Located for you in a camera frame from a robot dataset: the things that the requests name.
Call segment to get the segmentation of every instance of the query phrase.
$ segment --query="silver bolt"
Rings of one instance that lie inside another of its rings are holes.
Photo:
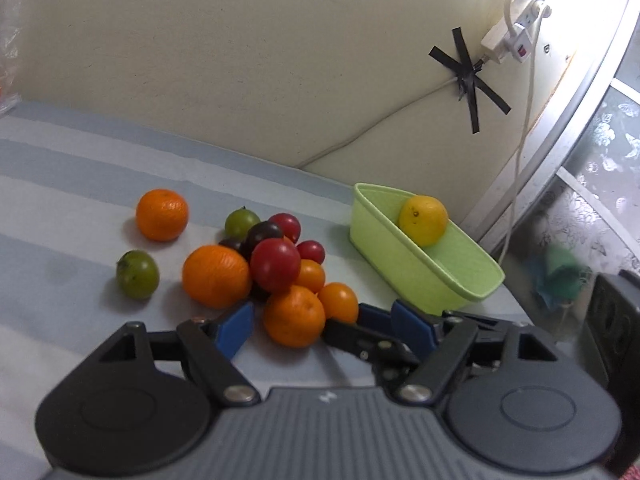
[[[433,392],[420,384],[406,384],[400,388],[398,395],[407,402],[426,402],[431,399]]]
[[[382,378],[385,381],[393,381],[394,379],[398,378],[398,375],[400,375],[398,373],[398,370],[396,370],[395,368],[385,368],[382,371]]]
[[[246,384],[235,384],[225,388],[224,396],[231,402],[250,402],[255,399],[256,391]]]

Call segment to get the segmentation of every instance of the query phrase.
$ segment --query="green plastic basket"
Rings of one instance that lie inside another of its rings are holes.
[[[405,300],[430,314],[487,298],[504,280],[498,264],[451,220],[444,236],[420,248],[397,226],[413,193],[356,184],[351,241]]]

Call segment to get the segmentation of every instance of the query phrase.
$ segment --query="plastic bag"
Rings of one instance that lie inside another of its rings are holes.
[[[0,115],[20,102],[20,96],[12,92],[20,28],[20,0],[0,0]]]

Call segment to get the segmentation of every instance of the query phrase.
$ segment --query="striped tablecloth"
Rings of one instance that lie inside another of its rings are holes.
[[[171,244],[144,239],[133,213],[149,189],[171,188],[190,204],[190,224]],[[203,314],[180,286],[194,248],[220,236],[233,210],[268,218],[288,211],[302,239],[328,253],[329,281],[390,306],[396,295],[348,240],[351,189],[239,153],[123,121],[41,104],[0,119],[0,480],[49,469],[33,431],[42,397],[126,320],[168,330]],[[149,251],[161,284],[146,304],[114,282],[131,248]],[[504,288],[479,312],[522,318]],[[235,359],[265,394],[274,384],[371,384],[370,368],[322,345],[289,351],[258,329]]]

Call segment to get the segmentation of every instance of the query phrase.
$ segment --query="wall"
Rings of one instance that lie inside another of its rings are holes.
[[[23,1],[23,97],[291,166],[450,78],[428,52],[454,55],[452,28],[477,59],[502,12],[502,0]],[[535,113],[580,32],[560,11],[545,21]],[[306,169],[434,194],[459,221],[514,152],[526,73],[514,61],[482,71],[513,111],[479,93],[475,136],[451,85]]]

